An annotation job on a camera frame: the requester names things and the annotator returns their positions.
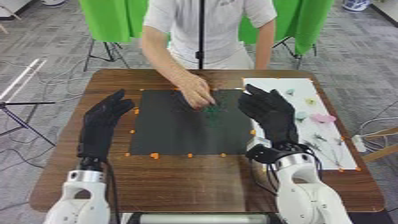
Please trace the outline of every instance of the white robot forearm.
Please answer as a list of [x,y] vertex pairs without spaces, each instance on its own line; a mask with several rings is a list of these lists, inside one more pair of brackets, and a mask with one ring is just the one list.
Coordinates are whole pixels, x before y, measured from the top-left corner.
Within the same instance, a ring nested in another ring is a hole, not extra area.
[[320,181],[315,158],[306,153],[275,163],[277,209],[288,224],[352,224],[339,195]]
[[[103,172],[75,170],[68,174],[62,197],[46,215],[45,224],[108,224],[110,208],[105,200]],[[76,199],[82,191],[89,199]]]

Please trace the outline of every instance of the white wall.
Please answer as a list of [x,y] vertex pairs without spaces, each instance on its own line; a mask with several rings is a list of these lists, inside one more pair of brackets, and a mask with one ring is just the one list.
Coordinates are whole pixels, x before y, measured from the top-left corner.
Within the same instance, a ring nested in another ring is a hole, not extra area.
[[[0,5],[4,5],[13,12],[27,5],[32,0],[0,0]],[[9,17],[9,12],[0,8],[0,17]]]
[[373,5],[398,22],[398,0],[373,1]]

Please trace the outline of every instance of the floor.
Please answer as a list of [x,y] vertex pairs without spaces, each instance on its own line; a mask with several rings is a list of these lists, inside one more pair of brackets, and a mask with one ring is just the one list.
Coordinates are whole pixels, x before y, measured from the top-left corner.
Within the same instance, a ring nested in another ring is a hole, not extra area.
[[[91,35],[76,0],[69,0],[59,8],[48,8],[37,2],[21,17],[23,21],[2,21],[11,34],[0,33],[0,89],[7,88],[25,69],[4,61],[29,65],[34,59],[45,56],[48,63],[14,101],[59,102],[39,107],[30,122],[52,141],[57,141],[92,71],[101,67],[123,68],[123,63],[94,60],[91,71],[82,72]],[[133,40],[123,47],[130,67],[149,68],[139,41]],[[101,55],[100,45],[94,50]],[[295,60],[283,47],[274,51],[270,68],[295,68]],[[375,117],[398,99],[398,29],[371,9],[363,13],[348,13],[336,3],[318,40],[318,56],[315,57],[311,53],[306,55],[302,70],[316,75],[347,129],[350,134],[355,134],[361,123]],[[27,117],[30,108],[9,107],[21,117]],[[393,117],[396,114],[398,105],[380,117]],[[396,120],[379,122],[377,125],[370,125],[366,132],[377,131],[380,127],[391,127],[396,123]],[[0,132],[16,126],[4,113],[0,124]],[[50,144],[21,130],[0,137],[0,145],[0,223],[43,223],[45,214],[30,209],[27,203],[41,169],[21,162],[16,152],[9,149],[18,150],[23,157],[30,158],[46,152]],[[50,155],[52,150],[30,162],[43,166]],[[396,155],[368,164],[386,196],[387,210],[398,207],[396,164]],[[398,210],[389,215],[398,223]]]

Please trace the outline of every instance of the green backdrop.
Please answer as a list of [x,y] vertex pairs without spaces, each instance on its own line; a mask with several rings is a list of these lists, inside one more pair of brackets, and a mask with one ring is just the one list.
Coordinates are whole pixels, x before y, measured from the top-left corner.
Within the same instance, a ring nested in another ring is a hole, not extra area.
[[[275,40],[295,38],[295,53],[304,55],[320,36],[332,0],[274,0],[277,10]],[[148,0],[80,0],[92,38],[130,42],[140,37]],[[258,29],[247,18],[240,25],[240,40],[256,43]]]

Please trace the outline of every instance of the wooden table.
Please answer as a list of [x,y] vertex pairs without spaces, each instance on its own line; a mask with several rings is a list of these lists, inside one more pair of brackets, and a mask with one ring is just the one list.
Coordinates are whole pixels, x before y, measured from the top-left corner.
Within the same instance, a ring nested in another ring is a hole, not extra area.
[[[212,88],[242,87],[244,77],[311,78],[299,71],[192,71],[208,80]],[[336,111],[315,80],[318,93],[331,114]],[[155,70],[101,70],[96,72],[85,95],[64,128],[57,149],[36,184],[30,197],[32,208],[48,211],[59,200],[68,171],[75,168],[78,134],[85,111],[119,89],[137,105],[142,89],[172,89]],[[252,183],[249,162],[244,156],[126,156],[130,130],[135,114],[130,112],[116,127],[110,162],[114,164],[123,212],[275,212],[275,200]],[[370,171],[338,120],[341,135],[363,171],[325,171],[323,181],[336,189],[350,212],[377,212],[384,209],[384,198]]]

